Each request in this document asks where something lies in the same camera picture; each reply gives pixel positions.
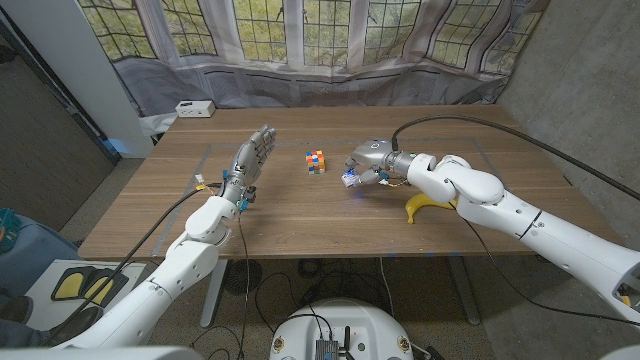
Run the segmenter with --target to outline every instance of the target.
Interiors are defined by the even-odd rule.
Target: wall
[[[123,157],[146,157],[153,144],[75,0],[0,0]]]
[[[551,1],[498,99],[530,135],[636,191],[639,18],[634,1]],[[553,158],[627,246],[640,249],[640,202]]]

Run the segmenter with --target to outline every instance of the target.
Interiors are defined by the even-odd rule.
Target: banana
[[[456,201],[453,200],[451,203],[455,206]],[[409,201],[407,201],[407,205],[404,206],[405,210],[407,210],[407,215],[409,215],[409,224],[413,224],[413,214],[422,206],[438,206],[444,209],[453,210],[453,207],[449,204],[442,204],[433,201],[427,194],[418,194],[413,196]]]

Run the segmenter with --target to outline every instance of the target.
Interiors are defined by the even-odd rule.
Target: rubik's cube
[[[307,151],[307,166],[309,175],[322,174],[325,170],[322,151]]]

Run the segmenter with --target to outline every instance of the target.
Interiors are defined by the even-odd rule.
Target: gray wall
[[[528,133],[640,191],[640,4],[554,0],[498,99]],[[640,202],[552,155],[627,246]]]

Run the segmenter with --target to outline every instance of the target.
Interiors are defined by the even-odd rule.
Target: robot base
[[[336,298],[325,299],[311,305],[315,313],[325,318],[331,325],[334,344],[344,353],[345,328],[349,327],[349,349],[352,358],[411,360],[413,354],[406,331],[389,314],[363,301]],[[304,307],[291,316],[313,314]],[[329,327],[318,319],[324,340],[329,339]],[[270,360],[318,359],[337,360],[338,353],[329,351],[316,353],[316,340],[320,339],[320,329],[313,316],[291,319],[276,329],[270,346]],[[318,346],[330,343],[325,341]]]

